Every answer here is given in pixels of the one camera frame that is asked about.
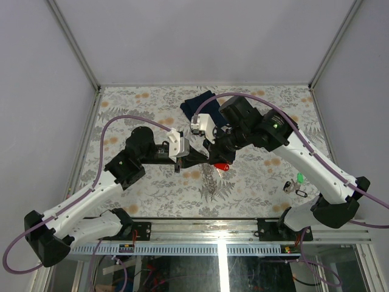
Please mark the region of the red key tag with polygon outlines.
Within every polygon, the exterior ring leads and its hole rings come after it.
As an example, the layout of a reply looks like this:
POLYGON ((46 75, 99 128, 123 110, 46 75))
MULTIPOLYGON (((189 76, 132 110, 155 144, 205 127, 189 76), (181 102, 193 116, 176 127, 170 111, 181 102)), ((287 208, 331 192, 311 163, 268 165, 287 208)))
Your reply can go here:
POLYGON ((221 178, 224 178, 229 171, 228 163, 216 163, 213 165, 221 178))

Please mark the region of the steel disc with keyrings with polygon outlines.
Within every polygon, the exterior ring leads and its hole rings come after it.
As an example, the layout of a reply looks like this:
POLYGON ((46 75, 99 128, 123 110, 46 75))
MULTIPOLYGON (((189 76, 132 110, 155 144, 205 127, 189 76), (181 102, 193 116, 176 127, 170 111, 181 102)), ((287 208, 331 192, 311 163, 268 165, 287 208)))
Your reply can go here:
POLYGON ((213 177, 213 167, 209 164, 201 164, 202 186, 199 189, 201 197, 206 201, 213 201, 217 193, 217 182, 213 177))

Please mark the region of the silver key black tag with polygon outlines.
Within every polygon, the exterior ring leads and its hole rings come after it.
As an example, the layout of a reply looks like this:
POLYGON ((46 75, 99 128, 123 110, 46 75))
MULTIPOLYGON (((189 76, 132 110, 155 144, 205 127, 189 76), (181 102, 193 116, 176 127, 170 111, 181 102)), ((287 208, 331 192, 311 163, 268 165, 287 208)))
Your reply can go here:
POLYGON ((286 183, 283 187, 283 191, 285 193, 293 193, 296 190, 298 190, 299 188, 300 188, 300 184, 298 182, 294 181, 293 179, 291 179, 290 181, 286 181, 286 183))

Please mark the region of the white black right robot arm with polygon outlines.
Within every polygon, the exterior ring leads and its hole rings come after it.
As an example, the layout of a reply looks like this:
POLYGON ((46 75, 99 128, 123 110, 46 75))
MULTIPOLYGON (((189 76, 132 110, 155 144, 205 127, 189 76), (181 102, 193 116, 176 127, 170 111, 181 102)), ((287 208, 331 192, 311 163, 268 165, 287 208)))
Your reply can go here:
POLYGON ((364 176, 349 175, 335 165, 282 110, 272 106, 261 114, 249 103, 250 98, 237 94, 219 108, 227 130, 217 128, 209 114, 195 112, 191 130, 205 136, 209 162, 231 164, 237 150, 253 145, 283 158, 316 186, 319 195, 300 206, 288 207, 278 219, 277 232, 284 240, 316 224, 332 229, 354 224, 359 199, 366 194, 370 181, 364 176))

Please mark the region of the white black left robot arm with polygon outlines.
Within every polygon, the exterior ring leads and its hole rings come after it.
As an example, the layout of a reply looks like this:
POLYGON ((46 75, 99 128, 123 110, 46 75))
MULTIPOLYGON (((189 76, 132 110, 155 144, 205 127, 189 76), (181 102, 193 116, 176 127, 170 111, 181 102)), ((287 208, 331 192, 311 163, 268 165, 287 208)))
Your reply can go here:
POLYGON ((167 141, 156 144, 150 128, 135 128, 124 149, 99 167, 93 182, 61 204, 43 213, 32 210, 24 217, 25 239, 43 267, 56 265, 72 248, 93 240, 126 240, 132 236, 133 220, 122 208, 113 208, 96 218, 87 218, 87 213, 135 184, 145 175, 145 164, 173 165, 179 172, 208 161, 175 129, 167 137, 167 141))

